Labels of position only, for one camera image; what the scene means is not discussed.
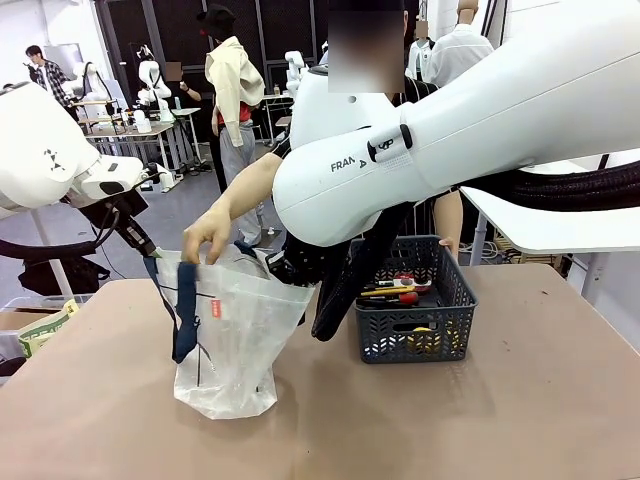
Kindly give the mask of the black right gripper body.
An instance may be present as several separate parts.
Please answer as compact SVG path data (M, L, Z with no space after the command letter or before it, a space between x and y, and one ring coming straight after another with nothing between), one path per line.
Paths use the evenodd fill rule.
M321 280L321 267L304 251L281 250L265 257L269 272L284 284L310 287Z

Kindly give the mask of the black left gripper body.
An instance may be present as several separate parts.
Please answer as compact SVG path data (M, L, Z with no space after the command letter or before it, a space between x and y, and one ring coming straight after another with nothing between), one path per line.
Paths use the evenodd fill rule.
M148 204L137 190L131 190L101 200L76 196L73 198L73 207L98 229L95 240L76 244L73 250L96 251L113 233L117 233L133 248L130 245L129 227L141 227L135 217L144 212Z

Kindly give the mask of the person's right hand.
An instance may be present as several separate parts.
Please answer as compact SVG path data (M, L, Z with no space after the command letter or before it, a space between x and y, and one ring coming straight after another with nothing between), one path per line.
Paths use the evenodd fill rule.
M199 264L200 247L209 244L205 263L214 264L228 245L231 223L229 209L224 205L213 205L184 231L181 259Z

